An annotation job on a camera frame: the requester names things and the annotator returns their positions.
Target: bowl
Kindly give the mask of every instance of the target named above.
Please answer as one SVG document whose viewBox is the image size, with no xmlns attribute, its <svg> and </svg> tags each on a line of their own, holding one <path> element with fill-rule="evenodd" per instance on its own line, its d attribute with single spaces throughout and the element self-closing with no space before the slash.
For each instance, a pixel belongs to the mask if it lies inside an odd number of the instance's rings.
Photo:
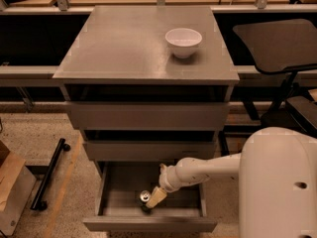
<svg viewBox="0 0 317 238">
<path fill-rule="evenodd" d="M 202 41 L 202 36 L 189 28 L 176 28 L 165 35 L 171 52 L 179 59 L 187 59 L 193 55 Z"/>
</svg>

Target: closed drawer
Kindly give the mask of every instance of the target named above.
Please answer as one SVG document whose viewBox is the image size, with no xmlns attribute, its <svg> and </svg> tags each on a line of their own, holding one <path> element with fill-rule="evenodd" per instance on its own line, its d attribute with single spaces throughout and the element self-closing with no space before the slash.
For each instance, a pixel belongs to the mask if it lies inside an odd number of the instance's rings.
<svg viewBox="0 0 317 238">
<path fill-rule="evenodd" d="M 91 161 L 164 161 L 184 157 L 210 159 L 216 144 L 213 142 L 91 142 L 83 144 Z"/>
<path fill-rule="evenodd" d="M 159 182 L 159 163 L 109 163 L 96 200 L 95 216 L 85 218 L 90 231 L 211 232 L 216 223 L 206 216 L 201 186 L 171 193 L 150 214 L 140 193 Z"/>
<path fill-rule="evenodd" d="M 74 129 L 222 130 L 228 103 L 67 102 Z"/>
</svg>

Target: white robot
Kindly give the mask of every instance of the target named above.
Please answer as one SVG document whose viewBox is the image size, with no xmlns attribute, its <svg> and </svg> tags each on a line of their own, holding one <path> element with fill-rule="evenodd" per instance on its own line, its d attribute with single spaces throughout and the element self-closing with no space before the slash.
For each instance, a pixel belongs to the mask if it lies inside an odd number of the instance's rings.
<svg viewBox="0 0 317 238">
<path fill-rule="evenodd" d="M 233 175 L 239 175 L 240 238 L 317 238 L 317 139 L 283 128 L 259 130 L 241 154 L 161 165 L 147 207 L 183 186 Z"/>
</svg>

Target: cardboard box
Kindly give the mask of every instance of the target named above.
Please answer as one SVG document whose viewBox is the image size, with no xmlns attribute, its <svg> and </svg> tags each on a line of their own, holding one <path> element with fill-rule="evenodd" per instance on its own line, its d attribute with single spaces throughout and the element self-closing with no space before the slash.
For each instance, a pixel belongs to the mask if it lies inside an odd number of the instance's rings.
<svg viewBox="0 0 317 238">
<path fill-rule="evenodd" d="M 7 150 L 0 141 L 0 153 Z M 25 160 L 9 151 L 0 167 L 0 230 L 5 235 L 14 233 L 35 182 Z"/>
</svg>

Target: black chair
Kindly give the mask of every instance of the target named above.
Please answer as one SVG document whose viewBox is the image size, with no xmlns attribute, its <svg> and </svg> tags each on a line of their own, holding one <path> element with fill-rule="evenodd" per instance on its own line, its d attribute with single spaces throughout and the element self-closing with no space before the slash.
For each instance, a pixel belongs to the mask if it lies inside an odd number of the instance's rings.
<svg viewBox="0 0 317 238">
<path fill-rule="evenodd" d="M 295 130 L 298 131 L 302 125 L 297 127 L 298 121 L 294 121 L 294 116 L 289 112 L 292 106 L 289 103 L 295 100 L 289 99 L 286 102 L 288 105 L 286 109 L 279 110 L 279 107 L 292 95 L 292 86 L 297 73 L 317 69 L 316 27 L 308 20 L 294 19 L 237 25 L 233 31 L 249 50 L 258 72 L 271 76 L 285 74 L 285 80 L 274 96 L 271 106 L 261 117 L 261 127 L 279 126 L 296 128 Z M 309 129 L 306 133 L 316 135 L 313 129 Z M 226 131 L 220 134 L 219 139 L 222 143 L 223 155 L 227 155 Z"/>
</svg>

